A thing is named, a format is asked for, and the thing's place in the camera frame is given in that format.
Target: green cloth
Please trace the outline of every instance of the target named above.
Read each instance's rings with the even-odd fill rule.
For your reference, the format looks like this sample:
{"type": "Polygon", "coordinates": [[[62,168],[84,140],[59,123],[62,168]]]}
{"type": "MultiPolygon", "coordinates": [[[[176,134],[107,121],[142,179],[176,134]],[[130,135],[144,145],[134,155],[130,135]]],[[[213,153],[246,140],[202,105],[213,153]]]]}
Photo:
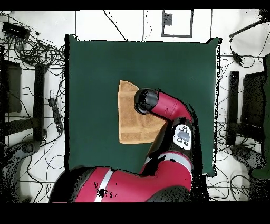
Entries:
{"type": "Polygon", "coordinates": [[[118,86],[162,89],[199,119],[203,173],[214,176],[214,103],[219,38],[209,43],[77,41],[70,35],[70,169],[110,166],[139,173],[151,144],[119,143],[118,86]]]}

